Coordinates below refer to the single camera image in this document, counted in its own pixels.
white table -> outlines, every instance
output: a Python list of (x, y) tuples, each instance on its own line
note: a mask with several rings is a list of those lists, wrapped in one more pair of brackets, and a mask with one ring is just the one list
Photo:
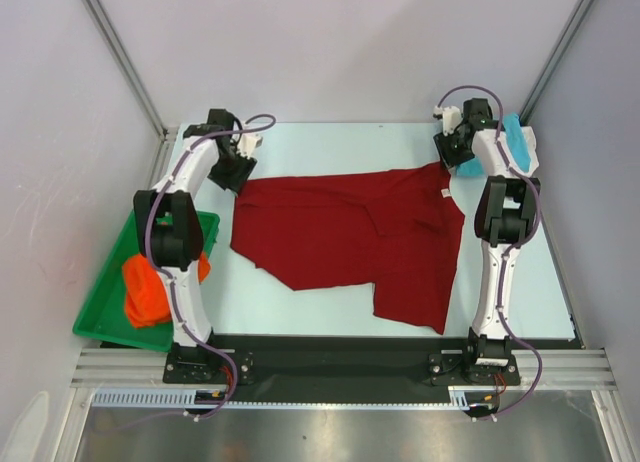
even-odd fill
[[(420, 167), (438, 159), (432, 139), (436, 129), (437, 125), (428, 123), (278, 124), (264, 134), (252, 178)], [(179, 135), (171, 164), (181, 149)], [(448, 337), (467, 336), (478, 306), (482, 254), (473, 234), (473, 215), (483, 187), (483, 179), (453, 178), (451, 182), (453, 198), (466, 220), (447, 317)], [(294, 292), (256, 269), (229, 247), (233, 200), (232, 193), (209, 180), (195, 198), (198, 210), (221, 218), (210, 257), (212, 271), (202, 284), (205, 310), (216, 333), (440, 337), (431, 328), (374, 317), (371, 284)], [(518, 258), (510, 320), (515, 333), (523, 337), (574, 337), (542, 227)]]

green basket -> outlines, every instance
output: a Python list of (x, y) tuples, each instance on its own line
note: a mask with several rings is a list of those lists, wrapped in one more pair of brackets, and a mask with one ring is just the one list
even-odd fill
[[(208, 212), (198, 212), (198, 219), (204, 234), (204, 251), (209, 256), (218, 235), (220, 217)], [(136, 329), (124, 313), (127, 290), (122, 266), (129, 257), (138, 253), (136, 223), (132, 212), (78, 314), (73, 333), (106, 342), (168, 352), (173, 340), (171, 322)]]

metal floor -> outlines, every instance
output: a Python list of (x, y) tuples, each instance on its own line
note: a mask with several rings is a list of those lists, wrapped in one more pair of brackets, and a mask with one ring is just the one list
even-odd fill
[(611, 460), (590, 392), (537, 392), (498, 423), (473, 423), (463, 413), (442, 411), (229, 409), (198, 424), (165, 417), (100, 434), (150, 413), (92, 409), (76, 460)]

white ventilation strip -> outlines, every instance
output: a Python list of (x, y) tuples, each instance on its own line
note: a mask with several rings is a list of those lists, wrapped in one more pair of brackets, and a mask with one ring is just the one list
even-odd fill
[[(195, 403), (195, 389), (99, 389), (93, 407), (145, 409), (208, 409), (215, 404)], [(433, 404), (299, 404), (274, 402), (229, 402), (235, 409), (288, 410), (468, 410), (464, 392), (450, 390), (450, 402)]]

cable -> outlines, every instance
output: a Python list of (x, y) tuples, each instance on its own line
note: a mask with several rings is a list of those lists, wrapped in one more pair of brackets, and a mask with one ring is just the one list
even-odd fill
[[(222, 131), (217, 131), (217, 132), (211, 132), (209, 134), (203, 135), (198, 140), (196, 140), (193, 144), (191, 144), (190, 150), (189, 151), (185, 151), (182, 154), (182, 156), (180, 157), (180, 159), (176, 163), (176, 166), (174, 167), (173, 171), (171, 171), (171, 176), (169, 177), (169, 180), (167, 180), (167, 182), (162, 186), (162, 188), (160, 189), (160, 191), (156, 195), (156, 198), (153, 201), (153, 204), (151, 205), (151, 210), (149, 211), (149, 217), (147, 218), (147, 223), (146, 223), (146, 226), (145, 226), (144, 247), (145, 247), (145, 253), (147, 254), (147, 260), (149, 261), (149, 264), (151, 265), (151, 267), (154, 270), (156, 270), (157, 272), (163, 274), (170, 281), (169, 282), (169, 292), (170, 292), (170, 295), (171, 295), (171, 297), (170, 297), (171, 298), (171, 306), (173, 308), (173, 313), (174, 313), (174, 315), (176, 317), (176, 320), (182, 326), (182, 330), (184, 330), (184, 332), (187, 334), (187, 336), (193, 342), (195, 342), (196, 345), (208, 350), (209, 352), (212, 352), (212, 353), (218, 355), (224, 361), (226, 361), (229, 364), (229, 366), (231, 367), (231, 373), (230, 374), (228, 372), (228, 369), (225, 371), (225, 373), (227, 374), (227, 382), (230, 382), (230, 384), (229, 383), (227, 384), (228, 385), (228, 389), (227, 389), (227, 393), (225, 394), (225, 397), (222, 399), (222, 401), (220, 401), (217, 404), (216, 407), (211, 409), (209, 412), (207, 412), (205, 414), (202, 414), (202, 415), (193, 416), (192, 418), (193, 418), (194, 422), (197, 422), (199, 420), (206, 420), (206, 419), (209, 419), (209, 418), (213, 417), (229, 401), (229, 399), (231, 399), (231, 397), (233, 396), (233, 393), (236, 390), (236, 386), (238, 384), (238, 368), (236, 367), (236, 364), (233, 361), (233, 359), (231, 357), (229, 357), (229, 355), (227, 355), (222, 350), (216, 349), (215, 347), (210, 346), (206, 342), (204, 342), (202, 340), (199, 340), (195, 336), (195, 334), (193, 332), (191, 332), (191, 330), (189, 329), (189, 327), (187, 325), (187, 322), (182, 317), (182, 314), (180, 313), (180, 308), (178, 307), (177, 296), (176, 296), (176, 288), (175, 288), (175, 278), (173, 277), (171, 272), (169, 272), (168, 270), (163, 269), (162, 267), (159, 267), (158, 265), (156, 265), (155, 261), (153, 260), (153, 255), (152, 255), (152, 252), (151, 252), (151, 229), (153, 227), (153, 221), (156, 218), (156, 214), (158, 212), (158, 208), (160, 207), (160, 202), (162, 201), (163, 197), (165, 196), (165, 194), (167, 193), (167, 191), (169, 190), (169, 188), (173, 184), (173, 181), (176, 179), (178, 173), (180, 172), (180, 169), (182, 168), (182, 166), (184, 165), (186, 160), (189, 158), (189, 156), (191, 155), (193, 150), (195, 148), (199, 147), (204, 142), (206, 142), (208, 140), (213, 140), (216, 137), (221, 137), (221, 136), (225, 136), (225, 135), (229, 135), (229, 136), (240, 135), (240, 136), (242, 136), (242, 134), (250, 134), (250, 133), (255, 133), (255, 132), (262, 132), (262, 131), (270, 129), (271, 127), (273, 127), (276, 124), (276, 118), (271, 114), (254, 115), (253, 117), (250, 117), (249, 119), (247, 119), (246, 123), (248, 125), (251, 122), (253, 122), (255, 120), (258, 120), (258, 119), (262, 119), (262, 118), (267, 118), (270, 121), (267, 124), (261, 125), (260, 127), (254, 127), (254, 128), (246, 128), (246, 127), (244, 127), (244, 128), (240, 128), (238, 130), (222, 130)], [(122, 430), (128, 430), (128, 429), (136, 427), (136, 426), (138, 426), (140, 424), (148, 422), (150, 420), (154, 420), (154, 419), (157, 419), (157, 418), (160, 418), (160, 417), (166, 417), (166, 416), (169, 416), (169, 415), (184, 415), (184, 416), (188, 416), (190, 414), (187, 411), (168, 410), (168, 411), (164, 411), (164, 412), (159, 412), (157, 414), (151, 414), (149, 416), (143, 417), (141, 419), (134, 420), (133, 422), (130, 422), (128, 424), (124, 424), (124, 425), (115, 427), (115, 428), (107, 430), (107, 431), (99, 431), (98, 433), (100, 435), (108, 435), (108, 434), (112, 434), (112, 433), (119, 432), (119, 431), (122, 431)]]
[[(534, 235), (538, 231), (538, 226), (540, 225), (540, 218), (541, 218), (540, 196), (538, 194), (538, 190), (536, 189), (535, 185), (533, 185), (533, 182), (531, 182), (531, 180), (527, 176), (525, 176), (524, 174), (521, 174), (519, 171), (511, 167), (509, 157), (507, 156), (504, 148), (502, 147), (502, 144), (499, 141), (500, 132), (502, 130), (502, 121), (504, 118), (504, 107), (502, 105), (502, 101), (500, 100), (500, 98), (493, 91), (487, 89), (486, 87), (482, 87), (480, 85), (460, 85), (458, 87), (454, 87), (453, 89), (448, 91), (446, 94), (444, 94), (444, 96), (440, 99), (440, 102), (438, 102), (438, 107), (442, 107), (442, 104), (444, 103), (445, 99), (449, 97), (449, 95), (464, 89), (475, 89), (481, 92), (485, 92), (489, 94), (491, 97), (493, 97), (493, 99), (495, 100), (496, 104), (498, 105), (498, 127), (496, 128), (495, 142), (496, 142), (496, 146), (498, 147), (498, 152), (500, 153), (500, 157), (502, 158), (502, 161), (507, 166), (507, 170), (509, 171), (509, 173), (521, 179), (525, 184), (527, 184), (527, 187), (529, 187), (529, 189), (531, 189), (531, 192), (533, 193), (533, 199), (534, 199), (536, 210), (535, 210), (535, 217), (533, 220), (533, 226), (531, 228), (531, 232), (529, 232), (529, 235), (527, 235), (522, 242), (516, 242), (505, 249), (505, 251), (502, 253), (502, 260), (505, 261), (508, 259), (509, 254), (513, 249), (519, 249), (524, 244), (528, 243), (531, 239), (533, 239)], [(496, 301), (496, 308), (498, 309), (498, 317), (500, 318), (500, 323), (504, 327), (504, 330), (507, 332), (507, 334), (509, 334), (509, 337), (511, 337), (511, 339), (519, 346), (533, 352), (533, 355), (535, 355), (536, 359), (538, 360), (538, 371), (536, 372), (536, 376), (533, 379), (533, 382), (531, 383), (531, 387), (529, 387), (529, 390), (527, 390), (525, 394), (522, 397), (520, 397), (520, 399), (518, 399), (516, 402), (511, 404), (509, 407), (502, 409), (500, 412), (498, 412), (498, 414), (506, 414), (508, 412), (511, 412), (511, 410), (513, 410), (515, 407), (517, 407), (518, 405), (523, 403), (526, 399), (528, 399), (533, 394), (538, 383), (540, 382), (540, 378), (542, 377), (542, 356), (540, 355), (540, 352), (538, 352), (538, 350), (534, 346), (532, 346), (528, 342), (525, 342), (524, 340), (516, 336), (511, 330), (511, 327), (509, 327), (509, 324), (507, 323), (507, 320), (504, 317), (504, 314), (503, 314), (504, 304), (502, 300), (502, 290), (504, 288), (506, 273), (507, 273), (507, 264), (503, 263), (502, 266), (500, 267), (500, 274), (498, 276), (498, 294), (497, 294), (497, 301)], [(493, 418), (483, 417), (481, 418), (481, 420), (493, 420)]]

